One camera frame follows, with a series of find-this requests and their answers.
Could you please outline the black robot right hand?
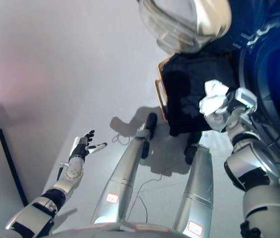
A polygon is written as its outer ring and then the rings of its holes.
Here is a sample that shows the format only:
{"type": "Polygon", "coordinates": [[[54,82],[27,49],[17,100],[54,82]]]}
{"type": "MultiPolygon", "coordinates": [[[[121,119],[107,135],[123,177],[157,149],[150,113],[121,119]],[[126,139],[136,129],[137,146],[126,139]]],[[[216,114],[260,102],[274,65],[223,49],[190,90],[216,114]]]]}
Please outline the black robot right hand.
{"type": "Polygon", "coordinates": [[[255,94],[244,87],[239,87],[228,93],[219,107],[205,116],[205,120],[212,130],[224,132],[238,121],[241,114],[255,112],[257,107],[255,94]]]}

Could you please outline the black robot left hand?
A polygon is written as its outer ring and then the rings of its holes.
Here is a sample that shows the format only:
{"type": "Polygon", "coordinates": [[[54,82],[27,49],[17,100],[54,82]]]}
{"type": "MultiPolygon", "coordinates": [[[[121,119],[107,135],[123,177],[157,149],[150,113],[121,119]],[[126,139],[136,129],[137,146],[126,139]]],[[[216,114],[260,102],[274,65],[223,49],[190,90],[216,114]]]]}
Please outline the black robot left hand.
{"type": "Polygon", "coordinates": [[[105,142],[97,145],[90,145],[94,135],[95,131],[91,130],[82,137],[76,137],[70,151],[69,160],[73,158],[81,158],[85,160],[88,155],[96,153],[107,147],[108,144],[105,142]]]}

